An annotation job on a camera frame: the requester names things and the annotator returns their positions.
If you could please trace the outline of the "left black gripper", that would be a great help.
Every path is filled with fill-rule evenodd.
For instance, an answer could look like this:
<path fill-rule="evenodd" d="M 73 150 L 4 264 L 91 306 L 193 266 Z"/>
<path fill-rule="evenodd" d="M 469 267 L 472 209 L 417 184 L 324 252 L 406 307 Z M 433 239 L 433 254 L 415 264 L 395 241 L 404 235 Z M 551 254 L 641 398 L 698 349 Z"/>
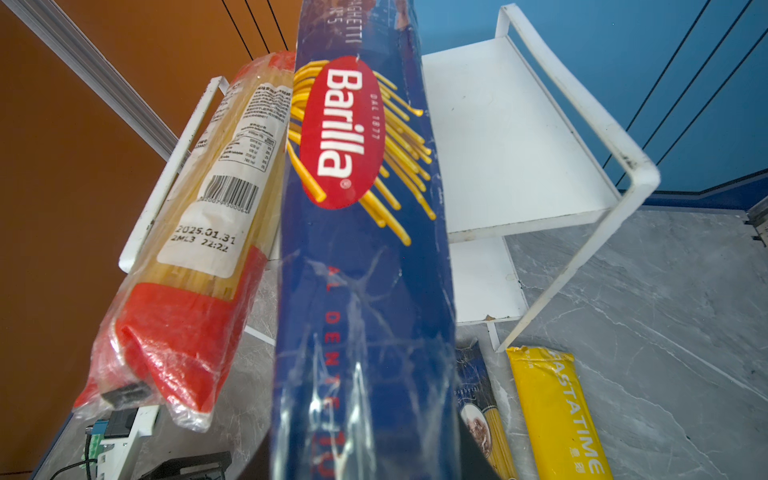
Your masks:
<path fill-rule="evenodd" d="M 224 480 L 231 463 L 228 451 L 174 458 L 143 474 L 140 480 Z"/>

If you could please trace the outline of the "red spaghetti bag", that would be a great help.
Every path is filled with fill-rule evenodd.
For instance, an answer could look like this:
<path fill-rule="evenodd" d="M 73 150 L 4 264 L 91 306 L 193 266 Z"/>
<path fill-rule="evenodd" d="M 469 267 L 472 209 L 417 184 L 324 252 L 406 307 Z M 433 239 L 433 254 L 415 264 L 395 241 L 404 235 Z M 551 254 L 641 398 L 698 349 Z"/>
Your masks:
<path fill-rule="evenodd" d="M 163 405 L 210 427 L 277 234 L 294 69 L 272 53 L 229 85 L 101 322 L 76 417 Z"/>

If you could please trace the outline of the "blue Barilla spaghetti bag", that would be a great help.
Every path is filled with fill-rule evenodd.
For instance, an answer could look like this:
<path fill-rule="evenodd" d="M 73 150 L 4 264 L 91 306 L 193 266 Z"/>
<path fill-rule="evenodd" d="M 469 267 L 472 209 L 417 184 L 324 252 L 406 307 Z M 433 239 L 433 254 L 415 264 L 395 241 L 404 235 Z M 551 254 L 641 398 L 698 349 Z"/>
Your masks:
<path fill-rule="evenodd" d="M 281 212 L 270 473 L 457 479 L 455 302 L 410 1 L 306 1 Z"/>

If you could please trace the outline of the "white two-tier shelf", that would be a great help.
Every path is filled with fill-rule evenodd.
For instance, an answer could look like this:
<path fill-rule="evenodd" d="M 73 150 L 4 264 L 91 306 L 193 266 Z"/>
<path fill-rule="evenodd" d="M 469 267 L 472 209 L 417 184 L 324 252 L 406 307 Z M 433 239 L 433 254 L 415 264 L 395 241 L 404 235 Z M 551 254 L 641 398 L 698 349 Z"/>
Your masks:
<path fill-rule="evenodd" d="M 514 4 L 499 10 L 492 39 L 422 63 L 455 325 L 513 322 L 493 341 L 503 350 L 653 193 L 660 173 Z"/>

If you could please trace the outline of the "blue yellow spaghetti bag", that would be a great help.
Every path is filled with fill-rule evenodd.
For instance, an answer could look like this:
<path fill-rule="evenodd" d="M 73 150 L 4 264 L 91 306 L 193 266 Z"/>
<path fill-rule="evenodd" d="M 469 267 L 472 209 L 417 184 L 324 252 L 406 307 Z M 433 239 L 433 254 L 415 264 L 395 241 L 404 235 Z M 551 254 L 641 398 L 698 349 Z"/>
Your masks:
<path fill-rule="evenodd" d="M 477 339 L 456 350 L 457 409 L 485 463 L 499 479 L 518 479 L 491 379 Z"/>

